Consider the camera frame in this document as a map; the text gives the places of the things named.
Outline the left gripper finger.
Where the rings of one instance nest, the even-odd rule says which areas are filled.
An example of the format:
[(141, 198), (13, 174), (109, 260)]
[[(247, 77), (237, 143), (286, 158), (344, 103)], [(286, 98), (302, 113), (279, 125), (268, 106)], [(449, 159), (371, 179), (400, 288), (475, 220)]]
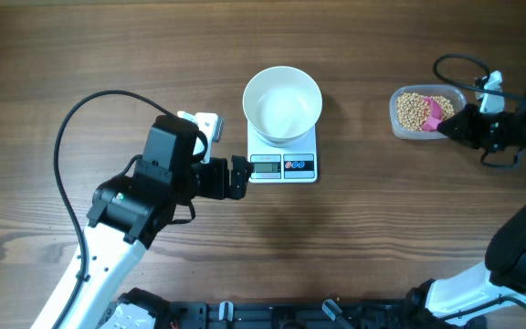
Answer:
[(248, 179), (243, 175), (232, 175), (229, 185), (229, 197), (231, 199), (242, 199), (247, 192)]
[(242, 179), (249, 179), (254, 171), (254, 165), (244, 156), (233, 155), (231, 157), (233, 165), (232, 174)]

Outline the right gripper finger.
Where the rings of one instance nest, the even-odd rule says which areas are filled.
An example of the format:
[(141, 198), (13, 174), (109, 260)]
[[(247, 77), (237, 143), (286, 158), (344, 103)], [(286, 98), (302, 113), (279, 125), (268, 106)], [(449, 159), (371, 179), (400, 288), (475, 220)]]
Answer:
[(478, 133), (481, 129), (479, 106), (467, 103), (466, 106), (440, 123), (442, 133)]
[(442, 122), (437, 126), (437, 131), (442, 133), (450, 140), (460, 143), (471, 149), (479, 149), (479, 136), (475, 131), (451, 122)]

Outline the pink plastic measuring scoop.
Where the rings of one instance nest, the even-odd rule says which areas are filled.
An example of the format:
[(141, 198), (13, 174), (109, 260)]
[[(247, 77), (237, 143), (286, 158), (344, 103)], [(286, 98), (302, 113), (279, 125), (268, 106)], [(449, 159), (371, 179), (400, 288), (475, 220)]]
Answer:
[(422, 125), (422, 130), (426, 132), (434, 132), (437, 130), (437, 126), (443, 121), (443, 110), (431, 97), (425, 97), (424, 102), (428, 106), (429, 116)]

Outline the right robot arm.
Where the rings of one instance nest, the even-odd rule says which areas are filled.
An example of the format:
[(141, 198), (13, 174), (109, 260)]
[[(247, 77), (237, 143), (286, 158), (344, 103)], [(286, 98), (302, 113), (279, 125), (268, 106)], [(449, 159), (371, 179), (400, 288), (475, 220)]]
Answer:
[[(526, 91), (514, 112), (485, 113), (469, 104), (437, 130), (487, 154), (509, 146), (526, 150)], [(481, 263), (412, 289), (400, 322), (405, 328), (468, 327), (477, 317), (514, 305), (526, 309), (526, 205), (493, 236)]]

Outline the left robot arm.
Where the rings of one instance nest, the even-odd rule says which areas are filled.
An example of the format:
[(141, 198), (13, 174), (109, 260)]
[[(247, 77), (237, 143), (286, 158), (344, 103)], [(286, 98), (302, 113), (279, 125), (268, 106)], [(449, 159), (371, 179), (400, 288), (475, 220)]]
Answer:
[(242, 156), (203, 163), (194, 152), (204, 141), (198, 126), (160, 115), (142, 155), (94, 192), (84, 228), (85, 249), (71, 263), (37, 317), (36, 328), (93, 328), (129, 272), (156, 235), (179, 224), (177, 207), (190, 207), (196, 196), (241, 199), (254, 166)]

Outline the white digital kitchen scale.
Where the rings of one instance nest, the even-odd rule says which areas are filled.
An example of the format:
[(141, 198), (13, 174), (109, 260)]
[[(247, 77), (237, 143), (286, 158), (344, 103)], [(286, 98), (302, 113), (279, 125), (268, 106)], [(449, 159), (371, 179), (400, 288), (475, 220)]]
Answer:
[(275, 144), (249, 123), (247, 155), (254, 166), (253, 184), (311, 184), (319, 177), (315, 127), (298, 139)]

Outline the white bowl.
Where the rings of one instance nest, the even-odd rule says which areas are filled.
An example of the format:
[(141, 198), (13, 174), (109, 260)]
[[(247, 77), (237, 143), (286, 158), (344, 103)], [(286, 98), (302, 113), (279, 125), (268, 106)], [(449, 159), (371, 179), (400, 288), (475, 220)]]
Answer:
[(247, 122), (272, 143), (288, 143), (312, 129), (323, 108), (317, 82), (301, 69), (264, 69), (247, 84), (242, 96)]

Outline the clear plastic container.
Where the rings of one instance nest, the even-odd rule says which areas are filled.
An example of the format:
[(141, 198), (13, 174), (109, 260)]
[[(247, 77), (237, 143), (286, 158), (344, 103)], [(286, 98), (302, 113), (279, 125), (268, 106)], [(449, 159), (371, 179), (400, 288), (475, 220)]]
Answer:
[(466, 103), (463, 93), (449, 85), (402, 87), (389, 102), (393, 134), (404, 140), (446, 139), (435, 125), (461, 111)]

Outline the soybeans in container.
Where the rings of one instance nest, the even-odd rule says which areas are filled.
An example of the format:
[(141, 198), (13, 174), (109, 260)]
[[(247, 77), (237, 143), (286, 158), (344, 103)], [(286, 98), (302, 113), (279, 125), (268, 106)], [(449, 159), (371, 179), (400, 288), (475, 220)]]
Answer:
[(450, 100), (442, 96), (425, 96), (418, 93), (403, 93), (395, 101), (397, 119), (401, 125), (412, 132), (425, 132), (422, 125), (429, 116), (429, 109), (424, 102), (425, 97), (431, 97), (443, 110), (443, 121), (454, 115), (454, 106)]

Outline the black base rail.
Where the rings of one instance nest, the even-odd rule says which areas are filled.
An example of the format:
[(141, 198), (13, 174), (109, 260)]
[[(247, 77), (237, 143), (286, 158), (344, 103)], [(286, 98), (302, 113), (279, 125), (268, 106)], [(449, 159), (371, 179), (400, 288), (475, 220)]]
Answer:
[(356, 303), (170, 302), (157, 316), (135, 315), (125, 303), (113, 304), (99, 328), (163, 329), (394, 329), (404, 326), (399, 301)]

